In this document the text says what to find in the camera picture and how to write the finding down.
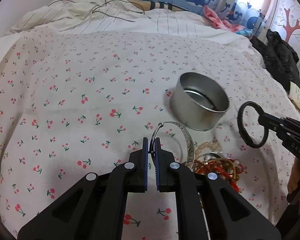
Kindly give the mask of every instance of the black jacket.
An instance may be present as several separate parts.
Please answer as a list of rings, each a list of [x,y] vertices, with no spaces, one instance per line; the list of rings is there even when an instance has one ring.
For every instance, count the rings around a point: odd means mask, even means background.
[[[300,87],[300,77],[297,63],[298,54],[278,32],[267,32],[268,44],[265,45],[256,36],[251,39],[252,46],[260,52],[266,64],[266,69],[283,88],[290,92],[290,81]]]

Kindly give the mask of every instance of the metal bowl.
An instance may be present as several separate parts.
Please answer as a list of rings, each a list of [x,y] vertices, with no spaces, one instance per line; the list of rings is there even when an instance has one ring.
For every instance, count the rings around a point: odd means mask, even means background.
[[[213,79],[187,72],[179,77],[170,106],[182,124],[194,130],[207,131],[229,109],[229,99]]]

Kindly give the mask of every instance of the white floral sheet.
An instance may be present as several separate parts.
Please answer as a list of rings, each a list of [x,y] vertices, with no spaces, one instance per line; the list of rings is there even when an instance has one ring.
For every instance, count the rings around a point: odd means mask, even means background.
[[[0,63],[0,216],[7,229],[17,236],[86,173],[111,172],[159,122],[175,120],[169,99],[179,75],[188,71],[215,79],[230,98],[215,128],[189,130],[196,145],[218,140],[225,156],[240,159],[246,167],[240,193],[276,223],[287,206],[293,156],[273,133],[261,149],[245,146],[237,110],[253,100],[278,117],[296,115],[250,54],[205,39],[59,35],[42,27],[24,32]],[[246,112],[245,125],[255,138],[262,136],[253,112]],[[164,149],[184,160],[180,131],[165,125],[158,136]],[[174,194],[156,191],[151,160],[148,167],[148,192],[128,196],[122,239],[178,239]]]

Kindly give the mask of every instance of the silver screw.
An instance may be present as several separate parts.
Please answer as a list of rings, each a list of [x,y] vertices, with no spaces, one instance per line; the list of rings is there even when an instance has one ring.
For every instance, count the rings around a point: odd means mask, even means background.
[[[95,180],[96,179],[96,174],[94,174],[94,173],[88,173],[87,175],[86,175],[86,179],[87,180]]]
[[[170,163],[170,168],[172,169],[178,169],[180,167],[179,163]]]
[[[218,177],[218,175],[215,174],[214,172],[210,172],[208,174],[208,178],[211,179],[211,180],[215,180],[215,179],[217,179],[217,177]]]
[[[124,165],[124,167],[125,167],[126,169],[133,169],[133,168],[134,168],[134,163],[126,163],[126,164]]]

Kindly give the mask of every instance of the pile of jewelry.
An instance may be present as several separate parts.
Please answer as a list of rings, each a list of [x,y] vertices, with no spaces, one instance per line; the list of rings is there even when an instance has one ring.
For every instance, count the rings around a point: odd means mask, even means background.
[[[202,150],[209,148],[211,152],[202,154]],[[217,141],[204,142],[196,149],[194,154],[194,172],[207,174],[214,172],[230,184],[237,192],[239,174],[244,172],[244,167],[238,159],[232,160],[222,156],[221,145]]]

